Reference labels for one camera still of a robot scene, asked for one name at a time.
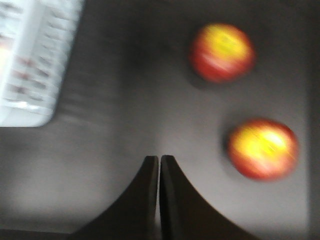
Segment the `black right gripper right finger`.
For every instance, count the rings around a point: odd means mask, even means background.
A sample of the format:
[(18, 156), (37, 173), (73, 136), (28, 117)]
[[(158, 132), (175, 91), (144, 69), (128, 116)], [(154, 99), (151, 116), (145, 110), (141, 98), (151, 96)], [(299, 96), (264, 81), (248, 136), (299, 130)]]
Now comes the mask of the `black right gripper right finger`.
[(198, 193), (172, 155), (161, 157), (159, 206), (164, 240), (255, 239)]

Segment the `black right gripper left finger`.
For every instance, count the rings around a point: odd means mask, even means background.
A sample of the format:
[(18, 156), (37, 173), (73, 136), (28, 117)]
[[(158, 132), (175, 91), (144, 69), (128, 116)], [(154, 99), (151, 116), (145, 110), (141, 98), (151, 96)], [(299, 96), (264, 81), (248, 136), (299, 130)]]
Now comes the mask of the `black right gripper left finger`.
[(146, 156), (132, 182), (97, 218), (72, 233), (73, 240), (154, 240), (159, 159)]

